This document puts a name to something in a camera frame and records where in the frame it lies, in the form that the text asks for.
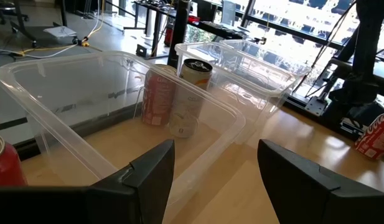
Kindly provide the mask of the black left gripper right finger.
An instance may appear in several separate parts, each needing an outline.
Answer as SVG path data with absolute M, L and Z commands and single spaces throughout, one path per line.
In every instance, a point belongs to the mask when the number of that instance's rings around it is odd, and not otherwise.
M 261 178 L 280 223 L 384 223 L 384 193 L 260 139 Z

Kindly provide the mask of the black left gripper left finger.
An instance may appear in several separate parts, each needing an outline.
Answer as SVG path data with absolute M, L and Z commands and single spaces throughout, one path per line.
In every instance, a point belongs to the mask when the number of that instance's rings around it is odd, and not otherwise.
M 0 187 L 0 223 L 162 223 L 174 163 L 167 139 L 90 186 Z

